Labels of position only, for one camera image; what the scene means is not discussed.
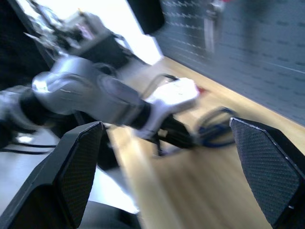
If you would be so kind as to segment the black pegboard cup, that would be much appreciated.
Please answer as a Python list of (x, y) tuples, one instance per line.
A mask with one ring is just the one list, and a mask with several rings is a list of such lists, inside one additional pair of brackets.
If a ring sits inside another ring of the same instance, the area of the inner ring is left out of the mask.
[(142, 31), (145, 35), (152, 35), (164, 24), (160, 0), (127, 0)]

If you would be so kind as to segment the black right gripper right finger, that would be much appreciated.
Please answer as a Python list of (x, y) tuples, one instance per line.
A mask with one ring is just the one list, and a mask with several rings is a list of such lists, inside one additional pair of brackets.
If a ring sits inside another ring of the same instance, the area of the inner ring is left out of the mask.
[(272, 229), (305, 229), (305, 155), (274, 127), (232, 117), (249, 187)]

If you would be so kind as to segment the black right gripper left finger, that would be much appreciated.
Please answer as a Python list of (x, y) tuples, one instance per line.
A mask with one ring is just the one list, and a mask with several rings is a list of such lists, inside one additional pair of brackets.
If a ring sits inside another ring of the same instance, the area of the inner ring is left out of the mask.
[(96, 170), (101, 122), (68, 131), (0, 216), (0, 229), (77, 229)]

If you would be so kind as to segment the grey perforated pegboard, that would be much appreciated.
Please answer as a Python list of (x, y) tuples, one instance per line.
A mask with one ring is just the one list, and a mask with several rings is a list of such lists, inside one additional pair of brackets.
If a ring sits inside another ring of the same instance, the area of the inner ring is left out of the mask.
[(207, 0), (160, 0), (164, 56), (305, 126), (305, 0), (232, 0), (215, 53), (204, 45)]

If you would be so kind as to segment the black equipment box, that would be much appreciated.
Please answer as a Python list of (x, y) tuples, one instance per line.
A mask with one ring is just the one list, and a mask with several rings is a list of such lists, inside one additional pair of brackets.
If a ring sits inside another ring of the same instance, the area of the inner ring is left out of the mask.
[(103, 37), (99, 35), (93, 40), (85, 41), (80, 49), (72, 51), (71, 54), (88, 59), (93, 63), (109, 64), (115, 69), (120, 69), (130, 62), (112, 32)]

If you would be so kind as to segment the blue black scissors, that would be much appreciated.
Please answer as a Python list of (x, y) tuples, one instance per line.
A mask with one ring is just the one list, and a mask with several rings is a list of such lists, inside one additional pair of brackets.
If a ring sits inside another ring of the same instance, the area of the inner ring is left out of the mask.
[(220, 148), (235, 143), (230, 119), (237, 112), (227, 107), (217, 107), (198, 119), (195, 128), (197, 144), (208, 148)]

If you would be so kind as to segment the red handled scissors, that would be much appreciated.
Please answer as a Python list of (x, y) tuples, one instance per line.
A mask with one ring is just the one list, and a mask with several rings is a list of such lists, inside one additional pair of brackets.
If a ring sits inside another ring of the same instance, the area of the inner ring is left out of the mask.
[(221, 36), (222, 21), (226, 4), (232, 0), (207, 0), (204, 14), (204, 45), (208, 53), (215, 53)]

